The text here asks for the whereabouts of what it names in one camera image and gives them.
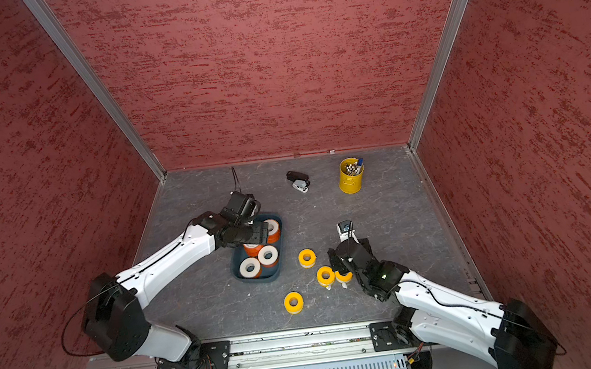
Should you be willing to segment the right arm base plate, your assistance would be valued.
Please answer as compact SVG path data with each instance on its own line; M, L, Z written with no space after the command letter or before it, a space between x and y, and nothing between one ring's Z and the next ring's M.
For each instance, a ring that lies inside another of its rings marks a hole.
M415 330L419 328L418 324L414 325L412 322L397 324L391 320L368 325L372 345L378 353L400 350L409 353L415 351L420 344L423 344L424 349L442 347L442 344L438 342L423 341L419 338L415 333Z

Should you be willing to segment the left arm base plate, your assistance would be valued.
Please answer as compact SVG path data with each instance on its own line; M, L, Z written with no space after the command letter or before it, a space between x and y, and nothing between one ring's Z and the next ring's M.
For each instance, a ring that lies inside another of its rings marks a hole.
M193 344L185 356L176 362L158 358L156 369L228 369L230 349L229 340Z

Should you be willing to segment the teal storage box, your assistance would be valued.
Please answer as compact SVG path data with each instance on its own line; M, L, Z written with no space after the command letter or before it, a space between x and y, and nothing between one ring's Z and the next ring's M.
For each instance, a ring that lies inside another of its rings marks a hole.
M252 277L252 278L248 278L248 277L244 277L241 273L241 264L244 260L246 260L247 258L249 258L249 255L246 253L246 250L244 249L243 246L241 247L236 247L233 254L232 254L232 258L231 258L231 271L232 274L234 275L234 278L237 279L239 282L245 282L245 283L260 283L260 284L264 284L264 283L270 283L272 281L275 281L278 276L280 275L280 271L282 268L282 258L283 258L283 251L284 251L284 240L285 240L285 235L284 235L284 229L283 229L283 220L282 218L277 215L277 214L273 214L273 213L263 213L260 214L260 216L258 217L259 220L262 221L266 221L266 220L275 220L278 223L278 226L280 226L279 229L279 240L272 243L272 246L275 247L278 251L278 260L275 261L274 264L271 264L269 266L267 266L266 268L263 267L261 268L261 272L260 275L256 276L256 277Z

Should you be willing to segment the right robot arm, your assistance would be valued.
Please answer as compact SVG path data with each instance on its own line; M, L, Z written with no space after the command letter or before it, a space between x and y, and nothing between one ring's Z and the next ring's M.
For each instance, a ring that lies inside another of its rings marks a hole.
M351 273L366 295L396 301L392 326L403 344L439 344L497 369L553 369L555 336L528 304L465 295L372 253L368 239L348 238L328 250L331 268Z

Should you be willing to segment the orange sealing tape roll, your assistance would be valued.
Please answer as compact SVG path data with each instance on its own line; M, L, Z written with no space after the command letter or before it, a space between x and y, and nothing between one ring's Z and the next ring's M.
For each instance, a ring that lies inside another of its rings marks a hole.
M276 219L266 219L265 224L268 227L267 242L270 245L273 245L274 243L278 242L281 237L280 223Z
M239 276L243 279L255 279L262 273L261 263L258 257L247 257L239 265Z
M244 244L243 245L244 250L246 252L246 254L249 257L258 257L260 250L262 249L262 245L258 244L258 245L248 245L248 244Z
M266 245L259 250L257 257L263 269L272 268L279 263L279 250L274 245Z

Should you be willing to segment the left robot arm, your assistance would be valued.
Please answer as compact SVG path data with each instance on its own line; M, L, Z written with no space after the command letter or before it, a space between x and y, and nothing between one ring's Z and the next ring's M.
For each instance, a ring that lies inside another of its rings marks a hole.
M268 228L257 217L254 195L233 191L218 213L204 212L165 247L117 275L90 284L82 331L114 362L146 356L180 369L201 369L202 343L188 330L153 324L144 309L191 265L219 248L265 244Z

